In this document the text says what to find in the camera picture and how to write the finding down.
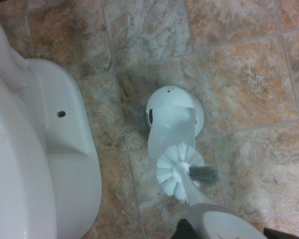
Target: grout line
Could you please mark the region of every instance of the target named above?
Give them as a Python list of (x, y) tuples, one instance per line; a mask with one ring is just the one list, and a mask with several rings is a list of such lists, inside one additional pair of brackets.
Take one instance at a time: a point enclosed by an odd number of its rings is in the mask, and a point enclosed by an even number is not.
[(221, 137), (221, 136), (225, 136), (225, 135), (228, 135), (228, 134), (246, 132), (246, 131), (250, 131), (250, 130), (254, 130), (254, 129), (260, 129), (260, 128), (269, 128), (269, 127), (273, 127), (273, 126), (284, 125), (284, 124), (294, 123), (294, 122), (299, 122), (299, 119), (282, 121), (282, 122), (278, 122), (278, 123), (270, 123), (270, 124), (259, 125), (259, 126), (254, 126), (254, 127), (250, 127), (250, 128), (244, 128), (244, 129), (238, 129), (236, 131), (225, 132), (225, 133), (220, 133), (220, 134), (214, 134), (214, 135), (211, 135), (210, 137), (211, 138)]
[(53, 6), (57, 6), (57, 5), (60, 5), (66, 1), (69, 1), (69, 0), (63, 0), (63, 1), (60, 1), (60, 2), (55, 2), (55, 3), (52, 3), (52, 4), (47, 4), (47, 5), (44, 5), (44, 6), (41, 6), (41, 7), (37, 7), (37, 8), (34, 8), (34, 9), (31, 9), (29, 11), (31, 12), (36, 12), (36, 11), (40, 11), (40, 10), (45, 10), (45, 9), (48, 9), (50, 7), (53, 7)]
[(263, 39), (267, 39), (267, 38), (270, 38), (270, 37), (276, 37), (276, 36), (280, 36), (280, 35), (281, 35), (281, 33), (276, 33), (276, 34), (272, 34), (272, 35), (268, 35), (268, 36), (261, 36), (261, 37), (257, 37), (257, 38), (244, 40), (244, 41), (237, 41), (237, 42), (233, 42), (233, 43), (227, 43), (227, 44), (224, 44), (224, 45), (215, 46), (215, 47), (212, 47), (212, 48), (208, 48), (208, 49), (205, 49), (205, 50), (198, 51), (198, 52), (195, 53), (195, 55), (199, 55), (201, 53), (216, 50), (216, 49), (219, 49), (219, 48), (224, 48), (224, 47), (227, 47), (227, 46), (234, 46), (234, 45), (238, 45), (238, 44), (242, 44), (242, 43), (249, 43), (249, 42), (263, 40)]
[(193, 35), (192, 35), (192, 32), (191, 32), (190, 19), (189, 19), (189, 14), (188, 14), (188, 8), (187, 8), (186, 0), (183, 0), (183, 2), (184, 2), (184, 6), (185, 6), (185, 12), (186, 12), (186, 17), (187, 17), (187, 24), (188, 24), (188, 30), (189, 30), (191, 45), (193, 46), (193, 51), (195, 53), (196, 49), (195, 49), (195, 45), (194, 45)]
[(206, 104), (205, 104), (205, 99), (204, 99), (204, 96), (203, 96), (203, 93), (202, 93), (202, 84), (201, 84), (200, 73), (199, 73), (199, 70), (198, 70), (198, 57), (197, 57), (197, 56), (195, 56), (195, 63), (196, 63), (196, 71), (197, 71), (198, 82), (199, 82), (199, 87), (200, 87), (200, 95), (201, 95), (201, 98), (202, 98), (202, 104), (203, 104), (203, 109), (204, 109), (204, 120), (205, 120), (205, 125), (206, 125), (207, 128), (208, 128), (209, 138), (210, 138), (210, 141), (211, 141), (211, 148), (212, 148), (212, 152), (213, 152), (213, 156), (214, 156), (215, 164), (216, 164), (216, 166), (217, 166), (217, 172), (218, 172), (218, 174), (219, 174), (219, 183), (220, 183), (220, 189), (221, 189), (221, 193), (222, 193), (222, 199), (223, 199), (224, 205), (226, 205), (225, 200), (224, 200), (224, 196), (223, 196), (223, 192), (224, 192), (224, 190), (223, 190), (222, 176), (221, 176), (221, 172), (220, 172), (220, 170), (219, 170), (218, 162), (217, 162), (217, 160), (216, 160), (215, 146), (214, 146), (213, 141), (212, 141), (212, 138), (211, 138), (211, 130), (210, 130), (210, 126), (209, 126), (209, 123), (208, 123), (207, 114), (206, 114)]
[(295, 83), (294, 83), (294, 80), (293, 80), (292, 75), (291, 75), (290, 58), (289, 58), (289, 54), (288, 54), (288, 51), (287, 51), (287, 48), (286, 48), (286, 44), (285, 44), (285, 41), (284, 41), (284, 36), (282, 34), (283, 27), (282, 27), (281, 16), (280, 16), (280, 13), (279, 13), (278, 4), (277, 4), (276, 0), (274, 0), (274, 4), (275, 4), (275, 10), (276, 10), (276, 13), (277, 13), (277, 16), (278, 16), (278, 22), (279, 22), (279, 27), (280, 27), (281, 39), (282, 39), (282, 44), (283, 44), (285, 58), (286, 58), (286, 61), (287, 61), (287, 67), (288, 67), (288, 71), (289, 71), (289, 77), (290, 77), (290, 80), (291, 80), (291, 85), (292, 85), (292, 89), (293, 89), (295, 103), (297, 105), (297, 110), (298, 110), (298, 114), (299, 114), (299, 100), (298, 100), (296, 92), (295, 92), (295, 87), (294, 87)]
[[(238, 129), (238, 130), (235, 130), (235, 131), (230, 131), (230, 132), (225, 132), (225, 133), (220, 133), (220, 134), (213, 134), (213, 135), (209, 135), (209, 136), (202, 136), (202, 137), (199, 136), (199, 139), (212, 139), (212, 138), (216, 138), (216, 137), (226, 136), (226, 135), (229, 135), (229, 134), (246, 132), (246, 131), (251, 131), (251, 130), (255, 130), (255, 129), (269, 128), (269, 127), (285, 125), (285, 124), (294, 123), (294, 122), (299, 122), (299, 119), (282, 121), (282, 122), (278, 122), (278, 123), (271, 123), (271, 124), (265, 124), (265, 125), (259, 125), (259, 126), (255, 126), (255, 127)], [(209, 130), (210, 127), (209, 127), (209, 124), (207, 123), (207, 119), (206, 119), (206, 125), (207, 125), (207, 128)], [(99, 158), (112, 157), (112, 156), (125, 154), (125, 153), (128, 153), (128, 152), (133, 153), (133, 152), (144, 151), (144, 150), (148, 150), (148, 148), (139, 148), (139, 149), (127, 150), (127, 151), (124, 151), (124, 152), (109, 154), (109, 155), (102, 155), (102, 156), (99, 156)]]
[(133, 172), (131, 159), (130, 159), (130, 151), (129, 151), (129, 148), (128, 148), (127, 133), (126, 133), (126, 127), (125, 127), (125, 123), (124, 123), (123, 109), (122, 109), (122, 105), (121, 105), (121, 101), (120, 101), (119, 84), (118, 84), (118, 79), (117, 79), (117, 76), (116, 76), (116, 62), (115, 62), (114, 56), (113, 56), (113, 50), (112, 50), (112, 45), (111, 45), (110, 38), (109, 38), (108, 25), (107, 25), (107, 22), (106, 22), (106, 17), (105, 17), (105, 11), (104, 11), (103, 4), (101, 4), (101, 9), (102, 9), (103, 16), (104, 16), (104, 22), (105, 22), (105, 28), (106, 28), (106, 34), (107, 34), (107, 42), (108, 42), (108, 47), (109, 47), (109, 51), (110, 51), (110, 59), (112, 61), (112, 66), (113, 66), (113, 74), (114, 74), (114, 79), (115, 79), (115, 83), (116, 83), (117, 97), (118, 97), (118, 100), (119, 100), (119, 107), (120, 107), (121, 119), (122, 119), (122, 124), (123, 124), (123, 131), (124, 131), (124, 136), (125, 136), (125, 144), (126, 144), (126, 149), (127, 149), (127, 153), (128, 153), (128, 160), (129, 160), (129, 167), (130, 167), (131, 177), (132, 177), (132, 180), (133, 180), (136, 207), (137, 207), (137, 210), (138, 210), (138, 218), (139, 218), (139, 223), (140, 223), (140, 227), (141, 227), (143, 237), (145, 238), (145, 231), (144, 231), (143, 222), (142, 222), (142, 219), (141, 219), (141, 216), (140, 216), (140, 209), (139, 209), (139, 204), (138, 204), (138, 199), (137, 199), (134, 172)]
[(238, 45), (238, 44), (242, 44), (242, 43), (253, 42), (253, 41), (262, 40), (262, 39), (267, 39), (267, 38), (270, 38), (270, 37), (276, 37), (276, 36), (280, 36), (280, 35), (281, 35), (281, 33), (277, 33), (277, 34), (262, 36), (262, 37), (253, 38), (253, 39), (249, 39), (249, 40), (238, 41), (238, 42), (234, 42), (234, 43), (228, 43), (228, 44), (208, 48), (208, 49), (197, 51), (197, 52), (190, 53), (190, 54), (185, 54), (185, 55), (181, 55), (181, 56), (175, 56), (175, 57), (163, 59), (163, 60), (160, 60), (160, 61), (144, 63), (144, 64), (139, 64), (139, 65), (130, 66), (130, 67), (121, 67), (119, 69), (116, 69), (115, 72), (122, 72), (122, 71), (126, 71), (126, 70), (132, 70), (132, 69), (138, 68), (138, 67), (160, 65), (160, 64), (163, 64), (163, 63), (168, 63), (168, 62), (172, 62), (172, 61), (175, 61), (175, 60), (180, 60), (180, 59), (183, 59), (183, 58), (193, 57), (193, 56), (199, 55), (201, 53), (212, 51), (212, 50), (215, 50), (215, 49), (224, 48), (224, 47), (227, 47), (227, 46), (234, 46), (234, 45)]
[(285, 33), (294, 32), (294, 31), (299, 31), (299, 28), (295, 28), (295, 29), (288, 30), (288, 31), (282, 31), (282, 33), (285, 34)]
[(163, 233), (150, 233), (150, 234), (148, 234), (148, 235), (146, 235), (146, 239), (147, 238), (149, 238), (149, 237), (154, 237), (154, 236), (160, 236), (160, 235), (167, 235), (167, 234), (173, 234), (173, 233), (175, 233), (175, 231), (176, 231), (176, 229), (175, 230), (170, 230), (170, 231), (168, 231), (168, 232), (163, 232)]
[(181, 55), (181, 56), (175, 56), (175, 57), (171, 57), (171, 58), (166, 58), (160, 61), (155, 61), (155, 62), (148, 62), (148, 63), (143, 63), (143, 64), (139, 64), (139, 65), (135, 65), (135, 66), (130, 66), (130, 67), (121, 67), (119, 69), (116, 70), (116, 72), (122, 72), (122, 71), (127, 71), (127, 70), (132, 70), (134, 68), (138, 68), (138, 67), (145, 67), (145, 66), (153, 66), (153, 65), (160, 65), (160, 64), (164, 64), (164, 63), (168, 63), (168, 62), (172, 62), (172, 61), (176, 61), (176, 60), (181, 60), (183, 58), (189, 58), (194, 56), (194, 53), (189, 53), (189, 54), (185, 54), (185, 55)]
[(263, 218), (262, 220), (250, 220), (248, 222), (249, 223), (264, 222), (264, 221), (269, 221), (269, 220), (275, 220), (275, 219), (278, 219), (278, 218), (292, 217), (292, 216), (296, 216), (296, 215), (299, 215), (299, 212), (291, 213), (291, 214), (288, 214), (288, 215), (280, 215), (280, 216), (276, 216), (276, 217), (272, 217), (272, 218)]

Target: white brush holder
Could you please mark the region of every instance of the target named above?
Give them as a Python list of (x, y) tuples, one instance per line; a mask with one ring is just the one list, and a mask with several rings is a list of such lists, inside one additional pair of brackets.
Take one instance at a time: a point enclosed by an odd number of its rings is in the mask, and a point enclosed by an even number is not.
[(156, 90), (146, 105), (147, 123), (151, 128), (148, 152), (157, 163), (166, 148), (185, 142), (195, 147), (195, 139), (204, 125), (204, 110), (199, 99), (177, 86)]

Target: toilet brush handle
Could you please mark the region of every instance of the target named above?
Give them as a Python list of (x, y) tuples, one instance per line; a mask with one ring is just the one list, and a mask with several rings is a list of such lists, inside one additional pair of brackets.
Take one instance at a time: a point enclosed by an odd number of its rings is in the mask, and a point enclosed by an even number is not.
[(194, 184), (191, 180), (187, 170), (182, 166), (176, 166), (177, 172), (180, 175), (182, 184), (185, 188), (187, 195), (187, 200), (190, 206), (199, 204), (199, 203), (209, 203), (214, 204), (200, 189)]

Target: toilet brush head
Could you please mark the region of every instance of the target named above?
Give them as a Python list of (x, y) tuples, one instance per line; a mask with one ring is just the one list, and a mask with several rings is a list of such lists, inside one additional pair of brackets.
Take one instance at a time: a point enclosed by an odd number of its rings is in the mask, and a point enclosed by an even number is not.
[[(164, 192), (168, 196), (175, 195), (182, 203), (187, 201), (185, 188), (181, 183), (181, 178), (175, 169), (181, 165), (189, 173), (190, 166), (204, 166), (202, 156), (191, 146), (184, 142), (179, 145), (168, 147), (157, 161), (157, 179), (162, 185)], [(200, 183), (194, 180), (194, 184), (199, 187)]]

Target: white toilet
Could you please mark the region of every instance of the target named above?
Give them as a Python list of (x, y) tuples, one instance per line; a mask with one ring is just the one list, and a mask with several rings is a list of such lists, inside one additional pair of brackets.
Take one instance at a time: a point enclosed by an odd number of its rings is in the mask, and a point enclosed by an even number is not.
[(0, 26), (0, 239), (79, 239), (100, 198), (76, 82), (51, 61), (23, 59)]
[[(148, 153), (155, 163), (169, 146), (184, 142), (195, 147), (195, 138), (204, 127), (204, 112), (202, 104), (192, 93), (177, 86), (162, 87), (149, 98), (146, 112), (151, 128)], [(200, 191), (187, 172), (183, 176), (181, 180), (190, 204), (184, 218), (200, 238), (266, 239), (230, 209), (213, 203)]]

